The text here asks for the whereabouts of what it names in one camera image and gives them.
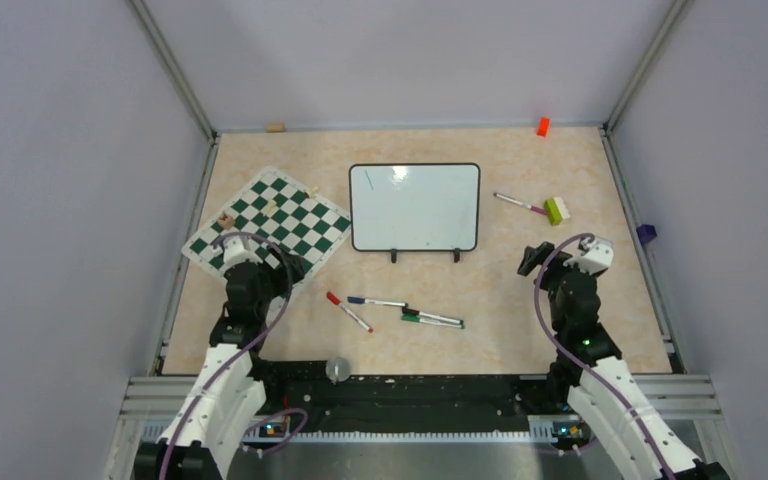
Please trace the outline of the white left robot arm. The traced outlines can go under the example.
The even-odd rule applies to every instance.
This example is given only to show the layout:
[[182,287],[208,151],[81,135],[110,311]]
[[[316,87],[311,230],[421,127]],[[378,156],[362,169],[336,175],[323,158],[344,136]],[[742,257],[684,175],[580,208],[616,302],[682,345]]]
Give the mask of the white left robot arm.
[[293,254],[281,254],[275,267],[242,261],[225,272],[227,299],[202,369],[170,425],[157,440],[140,444],[136,479],[227,477],[251,420],[279,404],[278,383],[250,372],[268,331],[270,304],[281,299],[285,311],[304,276],[304,260]]

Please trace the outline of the green cap marker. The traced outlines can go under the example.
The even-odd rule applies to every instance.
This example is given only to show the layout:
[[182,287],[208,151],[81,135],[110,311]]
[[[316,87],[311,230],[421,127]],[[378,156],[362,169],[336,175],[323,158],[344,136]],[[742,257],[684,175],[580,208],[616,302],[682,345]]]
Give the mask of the green cap marker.
[[425,324],[425,325],[431,325],[436,327],[454,328],[459,330],[465,329],[465,325],[462,322],[452,323],[452,322],[440,321],[440,320],[426,318],[426,317],[413,316],[413,315],[402,315],[400,320],[404,322]]

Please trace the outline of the light wooden chess pawn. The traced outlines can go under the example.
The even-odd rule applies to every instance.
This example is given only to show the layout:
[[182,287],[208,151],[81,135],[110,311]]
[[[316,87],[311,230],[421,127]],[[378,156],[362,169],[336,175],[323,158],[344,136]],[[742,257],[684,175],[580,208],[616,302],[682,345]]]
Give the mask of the light wooden chess pawn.
[[263,214],[267,217],[271,216],[272,213],[277,209],[277,205],[275,203],[269,203],[263,210]]

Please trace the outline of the grey round knob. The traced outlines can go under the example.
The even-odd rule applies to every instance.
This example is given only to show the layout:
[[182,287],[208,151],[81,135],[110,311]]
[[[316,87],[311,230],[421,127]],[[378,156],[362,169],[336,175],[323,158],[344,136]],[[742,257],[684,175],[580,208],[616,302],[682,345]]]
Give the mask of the grey round knob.
[[326,362],[325,372],[333,384],[342,383],[351,376],[351,365],[347,359],[336,357]]

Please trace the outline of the blue cap marker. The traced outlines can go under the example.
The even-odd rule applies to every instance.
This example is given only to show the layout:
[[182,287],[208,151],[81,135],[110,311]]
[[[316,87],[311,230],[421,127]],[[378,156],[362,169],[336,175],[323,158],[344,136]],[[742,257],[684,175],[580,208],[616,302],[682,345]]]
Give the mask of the blue cap marker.
[[346,299],[349,303],[357,304],[357,305],[368,304],[368,305],[379,305],[379,306],[388,306],[388,307],[396,307],[396,308],[408,307],[408,304],[406,302],[399,302],[399,301],[380,300],[380,299],[355,297],[355,296],[347,296]]

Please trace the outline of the purple cap marker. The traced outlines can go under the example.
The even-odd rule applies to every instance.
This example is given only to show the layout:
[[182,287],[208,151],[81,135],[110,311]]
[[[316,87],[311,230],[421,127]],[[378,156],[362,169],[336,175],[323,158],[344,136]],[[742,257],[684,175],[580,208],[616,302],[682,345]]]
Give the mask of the purple cap marker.
[[529,204],[529,203],[525,203],[523,201],[517,200],[517,199],[515,199],[513,197],[510,197],[508,195],[504,195],[504,194],[499,193],[499,192],[494,192],[493,196],[495,198],[499,199],[499,200],[502,200],[502,201],[508,202],[510,204],[522,207],[524,209],[530,210],[530,211],[535,212],[537,214],[540,214],[540,215],[543,215],[543,216],[548,216],[547,211],[545,209],[541,208],[541,207],[538,207],[538,206],[535,206],[535,205],[532,205],[532,204]]

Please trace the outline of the orange toy block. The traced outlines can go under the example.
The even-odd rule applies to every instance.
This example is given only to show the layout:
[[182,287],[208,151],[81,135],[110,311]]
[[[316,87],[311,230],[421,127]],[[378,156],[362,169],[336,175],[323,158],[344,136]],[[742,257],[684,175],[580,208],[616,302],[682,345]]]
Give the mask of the orange toy block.
[[551,119],[549,117],[542,117],[536,129],[536,135],[545,138],[548,134],[551,125]]

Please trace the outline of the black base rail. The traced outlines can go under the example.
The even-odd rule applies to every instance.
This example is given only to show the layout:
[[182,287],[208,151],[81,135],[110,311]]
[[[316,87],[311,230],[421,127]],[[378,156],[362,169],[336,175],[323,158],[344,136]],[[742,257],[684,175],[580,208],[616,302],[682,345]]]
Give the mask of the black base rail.
[[258,361],[262,415],[306,412],[305,433],[520,432],[564,412],[542,375],[352,375],[332,382],[323,361]]

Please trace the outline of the purple toy block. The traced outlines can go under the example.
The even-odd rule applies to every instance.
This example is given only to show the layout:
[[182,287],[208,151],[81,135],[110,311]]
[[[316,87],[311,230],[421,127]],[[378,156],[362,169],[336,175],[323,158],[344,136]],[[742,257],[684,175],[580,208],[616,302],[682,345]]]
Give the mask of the purple toy block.
[[641,224],[636,228],[638,241],[641,245],[647,245],[658,237],[657,229],[651,224]]

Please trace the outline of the brown wooden chess piece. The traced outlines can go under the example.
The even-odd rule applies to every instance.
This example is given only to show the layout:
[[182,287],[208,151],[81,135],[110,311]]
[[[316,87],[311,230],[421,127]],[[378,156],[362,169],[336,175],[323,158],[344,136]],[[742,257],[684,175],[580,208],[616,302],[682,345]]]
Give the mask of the brown wooden chess piece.
[[227,213],[222,213],[217,218],[217,224],[220,225],[223,230],[230,230],[235,224],[235,219]]

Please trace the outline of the green white toy brick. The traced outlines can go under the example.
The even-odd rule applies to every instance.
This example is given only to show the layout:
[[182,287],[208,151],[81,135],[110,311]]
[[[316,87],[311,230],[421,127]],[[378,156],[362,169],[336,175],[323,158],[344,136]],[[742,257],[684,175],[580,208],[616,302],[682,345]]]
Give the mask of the green white toy brick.
[[561,197],[551,197],[544,202],[544,209],[549,223],[558,226],[571,218],[566,203]]

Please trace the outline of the red cap marker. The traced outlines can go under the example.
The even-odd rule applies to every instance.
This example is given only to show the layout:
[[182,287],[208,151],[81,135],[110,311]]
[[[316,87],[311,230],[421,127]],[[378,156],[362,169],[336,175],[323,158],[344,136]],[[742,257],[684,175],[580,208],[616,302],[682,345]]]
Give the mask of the red cap marker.
[[367,333],[373,333],[374,329],[371,325],[369,325],[365,320],[363,320],[358,314],[356,314],[354,311],[352,311],[339,297],[337,297],[333,292],[327,291],[326,292],[327,299],[340,308],[346,315],[348,315],[357,325],[359,325],[362,329],[364,329]]

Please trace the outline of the white whiteboard black frame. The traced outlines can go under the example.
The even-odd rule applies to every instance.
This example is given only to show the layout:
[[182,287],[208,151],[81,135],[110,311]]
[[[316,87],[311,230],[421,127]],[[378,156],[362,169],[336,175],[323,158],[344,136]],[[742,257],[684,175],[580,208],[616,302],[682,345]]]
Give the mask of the white whiteboard black frame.
[[470,252],[477,247],[477,164],[355,164],[348,179],[355,250]]

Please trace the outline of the black cap marker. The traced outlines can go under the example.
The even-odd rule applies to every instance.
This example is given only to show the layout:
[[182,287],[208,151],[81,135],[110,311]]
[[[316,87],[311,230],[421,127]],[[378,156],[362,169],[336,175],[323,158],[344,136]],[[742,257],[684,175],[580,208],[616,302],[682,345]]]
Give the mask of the black cap marker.
[[433,321],[436,321],[436,322],[452,324],[452,325],[457,325],[457,326],[463,326],[464,325],[464,322],[461,319],[456,319],[456,318],[442,316],[442,315],[438,315],[438,314],[432,314],[432,313],[428,313],[428,312],[423,312],[421,310],[412,309],[412,308],[407,307],[407,306],[403,306],[401,308],[401,310],[402,310],[402,313],[405,314],[405,315],[411,315],[411,316],[415,316],[415,317],[418,317],[418,318],[424,318],[424,319],[427,319],[427,320],[433,320]]

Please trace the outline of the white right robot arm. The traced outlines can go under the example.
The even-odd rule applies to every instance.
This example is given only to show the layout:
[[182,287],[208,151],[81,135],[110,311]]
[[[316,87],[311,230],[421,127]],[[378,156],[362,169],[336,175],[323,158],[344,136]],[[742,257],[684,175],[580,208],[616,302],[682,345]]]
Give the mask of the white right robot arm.
[[574,411],[625,479],[728,478],[720,463],[705,462],[667,425],[600,321],[598,278],[612,263],[612,245],[593,234],[568,241],[578,255],[544,242],[526,247],[517,268],[521,276],[537,275],[535,314],[557,352],[547,374],[549,404]]

